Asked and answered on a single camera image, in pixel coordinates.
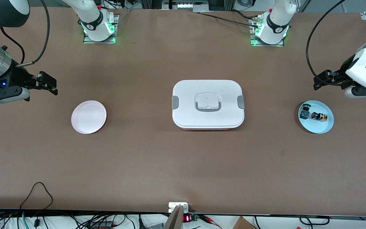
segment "table surface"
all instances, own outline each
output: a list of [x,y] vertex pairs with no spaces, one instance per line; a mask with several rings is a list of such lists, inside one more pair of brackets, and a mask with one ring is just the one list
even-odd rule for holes
[[[27,70],[55,77],[58,96],[33,90],[30,102],[0,106],[0,208],[18,208],[42,181],[51,209],[164,212],[169,201],[186,201],[196,212],[366,216],[366,99],[347,99],[339,87],[314,91],[305,60],[321,14],[295,14],[284,47],[253,47],[247,27],[185,10],[132,10],[116,44],[84,45],[72,9],[49,13],[46,52]],[[32,8],[24,26],[6,29],[25,62],[38,56],[45,28],[43,9]],[[359,14],[330,14],[311,40],[311,63],[317,73],[335,71],[365,42]],[[21,58],[1,33],[0,45]],[[178,128],[172,89],[187,79],[238,82],[244,123]],[[70,123],[86,100],[108,113],[92,135]],[[301,128],[297,110],[307,100],[332,109],[330,132]],[[24,207],[48,202],[38,186]]]

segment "plate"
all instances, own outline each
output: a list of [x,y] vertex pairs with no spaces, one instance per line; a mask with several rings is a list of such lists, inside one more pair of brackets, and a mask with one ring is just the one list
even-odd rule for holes
[[[314,120],[311,118],[301,119],[300,112],[303,108],[303,104],[306,104],[306,103],[311,105],[311,107],[309,109],[310,117],[311,117],[311,113],[313,113],[313,112],[324,113],[327,115],[327,121],[321,122],[321,121]],[[305,129],[307,129],[308,131],[315,133],[315,134],[324,134],[324,133],[328,132],[329,130],[331,130],[331,128],[334,125],[334,116],[333,116],[333,113],[331,112],[330,108],[327,105],[325,105],[324,103],[322,103],[320,101],[316,101],[316,100],[309,100],[309,101],[304,102],[303,104],[300,106],[297,116],[299,117],[299,121]]]
[[89,100],[80,103],[71,115],[71,125],[81,134],[97,132],[105,123],[106,109],[100,102]]

